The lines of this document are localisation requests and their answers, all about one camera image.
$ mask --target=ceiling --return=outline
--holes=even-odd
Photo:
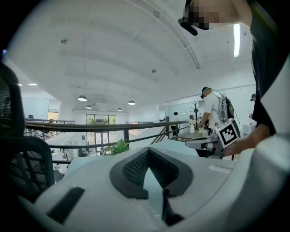
[[[43,90],[79,110],[96,104],[130,111],[183,93],[188,97],[184,88],[197,81],[197,70],[249,60],[251,35],[241,26],[240,56],[234,59],[232,26],[199,30],[193,37],[177,23],[184,4],[44,1],[23,22],[5,55]],[[88,102],[78,101],[80,95]],[[129,100],[136,105],[127,105]]]

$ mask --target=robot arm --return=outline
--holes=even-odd
[[[198,150],[213,150],[214,156],[222,156],[223,150],[234,143],[240,136],[239,129],[234,119],[229,119],[219,127],[213,129],[213,133],[208,137],[188,140],[185,145]]]

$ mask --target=black sleeve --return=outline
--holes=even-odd
[[[256,101],[255,101],[252,119],[257,122],[257,127],[260,124],[264,124],[264,125],[268,126],[269,130],[270,130],[270,135],[273,135],[276,133],[276,131],[274,129],[274,125],[273,125],[269,115],[267,114],[267,111],[265,110],[265,108],[263,107],[263,105],[261,103],[261,96],[260,96],[260,92],[258,90],[257,85],[256,85]]]

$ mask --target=office chair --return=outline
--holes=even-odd
[[[45,189],[63,178],[53,170],[50,147],[43,140],[23,136],[25,117],[19,82],[14,72],[0,64],[0,147],[3,165],[15,193],[33,202]]]

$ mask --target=potted plant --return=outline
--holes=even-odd
[[[104,148],[103,151],[110,151],[111,155],[116,155],[116,154],[130,150],[128,145],[129,145],[129,143],[126,143],[123,139],[120,139],[113,146],[108,146],[108,147]]]

